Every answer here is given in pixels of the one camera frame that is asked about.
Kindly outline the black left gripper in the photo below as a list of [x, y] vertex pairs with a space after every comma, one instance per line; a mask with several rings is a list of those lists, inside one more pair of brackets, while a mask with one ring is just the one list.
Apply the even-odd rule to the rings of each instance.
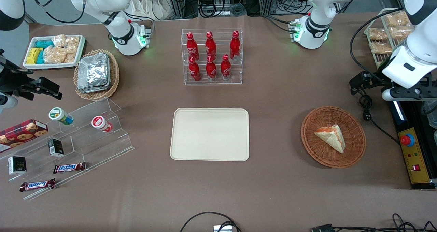
[[[349, 86], [351, 95], [354, 96], [363, 88], [375, 88], [377, 86], [388, 86], [389, 81], [378, 73], [361, 72], [358, 80], [350, 80]], [[436, 80], [429, 72], [418, 83], [411, 88], [405, 88], [397, 83], [389, 89], [389, 101], [427, 101], [437, 99]]]

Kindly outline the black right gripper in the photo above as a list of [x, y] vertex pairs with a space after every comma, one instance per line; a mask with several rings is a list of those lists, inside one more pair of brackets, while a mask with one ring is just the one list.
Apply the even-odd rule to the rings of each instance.
[[28, 75], [34, 72], [30, 69], [21, 69], [13, 62], [4, 57], [4, 50], [0, 50], [0, 90], [4, 94], [15, 97], [23, 97], [27, 100], [34, 100], [34, 93], [49, 95], [61, 100], [63, 94], [59, 91], [60, 86], [45, 78], [31, 79]]

